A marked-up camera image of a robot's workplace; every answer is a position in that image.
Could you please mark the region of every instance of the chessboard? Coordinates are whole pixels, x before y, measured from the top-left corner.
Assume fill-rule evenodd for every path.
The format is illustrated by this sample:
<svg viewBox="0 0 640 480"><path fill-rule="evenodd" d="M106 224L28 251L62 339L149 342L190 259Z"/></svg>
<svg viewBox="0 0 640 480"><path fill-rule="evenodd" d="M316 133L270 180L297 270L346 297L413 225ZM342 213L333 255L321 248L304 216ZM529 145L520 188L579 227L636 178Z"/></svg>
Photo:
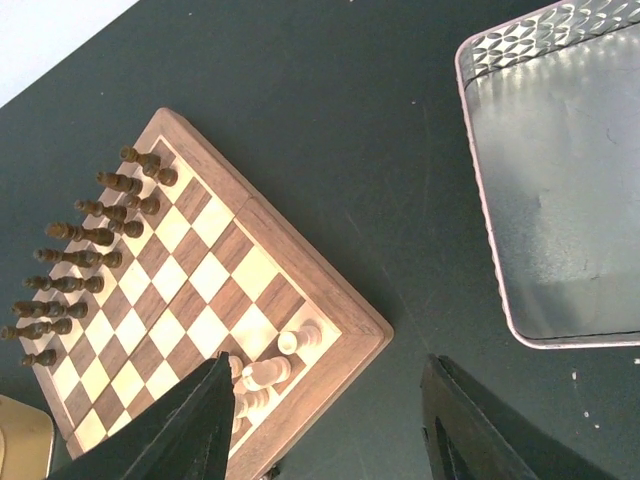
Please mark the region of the chessboard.
<svg viewBox="0 0 640 480"><path fill-rule="evenodd" d="M21 338L27 353L53 349L35 365L73 458L114 435L205 359L221 351L243 365L282 355L280 333L304 325L321 341L289 355L289 378L269 386L269 403L232 436L228 479L258 478L278 461L393 336L390 325L184 118L160 109L134 148L178 174L172 186L115 164L142 181L140 197L159 200L153 215L128 210L138 238L110 246L70 242L66 252L118 251L117 268L57 263L52 278L101 276L99 293L38 291L38 301L85 302L69 334ZM104 205L122 204L106 189ZM87 216L85 228L104 227ZM22 318L18 327L34 319Z"/></svg>

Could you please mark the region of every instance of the metal tray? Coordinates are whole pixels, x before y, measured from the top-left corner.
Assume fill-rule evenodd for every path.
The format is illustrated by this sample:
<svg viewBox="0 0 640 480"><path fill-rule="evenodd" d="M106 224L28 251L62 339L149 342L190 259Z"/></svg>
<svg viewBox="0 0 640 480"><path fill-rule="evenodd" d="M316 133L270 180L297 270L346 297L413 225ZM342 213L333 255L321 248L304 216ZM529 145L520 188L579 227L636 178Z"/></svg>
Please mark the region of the metal tray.
<svg viewBox="0 0 640 480"><path fill-rule="evenodd" d="M560 2L456 55L509 328L640 345L640 0Z"/></svg>

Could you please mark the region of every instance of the black table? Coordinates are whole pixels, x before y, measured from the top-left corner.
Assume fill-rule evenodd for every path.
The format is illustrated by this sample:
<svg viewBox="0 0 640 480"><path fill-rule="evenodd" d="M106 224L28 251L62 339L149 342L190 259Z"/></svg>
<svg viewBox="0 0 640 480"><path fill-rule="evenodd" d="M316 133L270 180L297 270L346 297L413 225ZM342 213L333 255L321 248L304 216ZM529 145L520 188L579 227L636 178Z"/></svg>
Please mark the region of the black table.
<svg viewBox="0 0 640 480"><path fill-rule="evenodd" d="M462 121L457 46L545 2L278 3L143 0L0 110L2 304L25 297L21 279L43 271L31 253L55 245L44 226L78 220L71 206L100 191L95 172L167 106L396 330L285 458L283 479L428 478L427 352L634 478L640 350L542 352L513 339ZM0 392L46 408L20 353L15 343L0 350Z"/></svg>

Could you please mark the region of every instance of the chessboard frame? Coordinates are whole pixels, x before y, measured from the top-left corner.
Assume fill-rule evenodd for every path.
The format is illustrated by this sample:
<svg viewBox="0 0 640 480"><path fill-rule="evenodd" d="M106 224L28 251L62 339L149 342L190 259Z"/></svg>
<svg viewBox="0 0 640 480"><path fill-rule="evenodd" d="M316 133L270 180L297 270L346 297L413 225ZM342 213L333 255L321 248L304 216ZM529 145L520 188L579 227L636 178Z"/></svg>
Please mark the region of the chessboard frame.
<svg viewBox="0 0 640 480"><path fill-rule="evenodd" d="M391 325L305 240L185 118L160 108L134 147L148 152L164 137L229 207L259 244L341 331L278 408L231 456L228 480L258 478L299 440L393 338ZM21 339L25 350L27 343ZM43 367L35 375L63 437L74 430ZM67 444L73 458L82 454Z"/></svg>

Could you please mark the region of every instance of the checkered pattern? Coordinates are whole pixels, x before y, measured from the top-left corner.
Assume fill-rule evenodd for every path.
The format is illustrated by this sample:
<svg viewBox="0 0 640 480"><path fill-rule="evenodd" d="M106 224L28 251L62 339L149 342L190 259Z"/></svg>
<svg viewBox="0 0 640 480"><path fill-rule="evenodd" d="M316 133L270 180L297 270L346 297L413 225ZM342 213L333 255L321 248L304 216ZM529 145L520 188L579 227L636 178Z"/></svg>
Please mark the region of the checkered pattern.
<svg viewBox="0 0 640 480"><path fill-rule="evenodd" d="M54 278L101 275L105 288L95 295L38 292L38 300L86 301L89 314L73 320L71 334L47 335L28 342L27 350L53 348L58 353L58 362L47 369L75 428L67 440L87 451L217 352L228 351L245 364L267 359L279 355L279 332L314 322L323 332L322 345L289 357L291 377L271 388L267 408L243 419L232 439L233 454L340 332L305 301L162 138L153 151L163 166L177 170L173 187L156 184L135 165L122 164L118 172L141 179L140 196L159 198L159 213L130 212L127 220L143 222L144 234L138 239L116 235L115 250L123 255L119 268L54 266ZM122 196L107 190L100 199L109 205ZM104 224L106 220L94 217L84 222L88 228ZM67 251L79 249L106 253L114 248L80 242Z"/></svg>

